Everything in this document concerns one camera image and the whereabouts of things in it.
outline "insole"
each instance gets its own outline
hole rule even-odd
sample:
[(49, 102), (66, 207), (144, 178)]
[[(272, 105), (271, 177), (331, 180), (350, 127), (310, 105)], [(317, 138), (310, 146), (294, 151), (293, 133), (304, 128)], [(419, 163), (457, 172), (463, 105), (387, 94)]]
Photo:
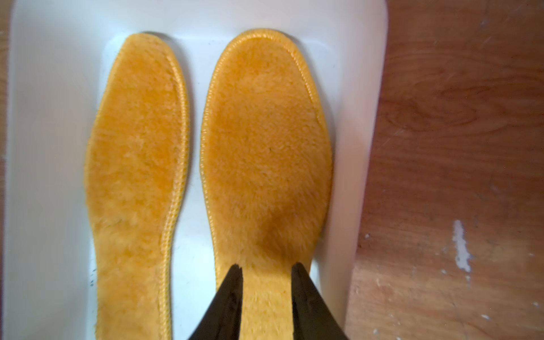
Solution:
[(109, 75), (85, 162), (97, 340), (171, 338), (170, 250), (188, 146), (188, 100), (174, 54), (156, 36), (129, 36)]
[(292, 339), (291, 267), (310, 269), (332, 151), (308, 66), (283, 34), (245, 32), (221, 55), (200, 167), (217, 286), (232, 264), (244, 271), (240, 339)]

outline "white paint chip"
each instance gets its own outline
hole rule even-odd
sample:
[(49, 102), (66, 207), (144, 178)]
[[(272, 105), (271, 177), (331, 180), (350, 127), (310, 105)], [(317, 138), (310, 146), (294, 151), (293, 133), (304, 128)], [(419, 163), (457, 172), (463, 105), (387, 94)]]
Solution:
[(467, 273), (471, 272), (471, 265), (468, 264), (468, 260), (471, 258), (471, 254), (467, 250), (467, 242), (463, 234), (465, 233), (465, 228), (463, 223), (460, 220), (455, 220), (453, 222), (453, 238), (455, 242), (455, 248), (457, 249), (457, 256), (455, 257), (455, 263), (457, 267), (466, 271)]

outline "plush fur lining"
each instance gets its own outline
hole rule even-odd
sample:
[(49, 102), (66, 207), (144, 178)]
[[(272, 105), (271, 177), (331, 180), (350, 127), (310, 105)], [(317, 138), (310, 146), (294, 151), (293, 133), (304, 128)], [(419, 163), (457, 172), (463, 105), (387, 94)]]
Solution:
[(283, 34), (252, 30), (223, 52), (202, 123), (200, 167), (217, 285), (244, 271), (240, 338), (292, 339), (290, 270), (324, 224), (332, 151), (318, 92)]
[(98, 274), (97, 340), (169, 340), (170, 250), (185, 187), (189, 109), (161, 39), (127, 38), (87, 148)]

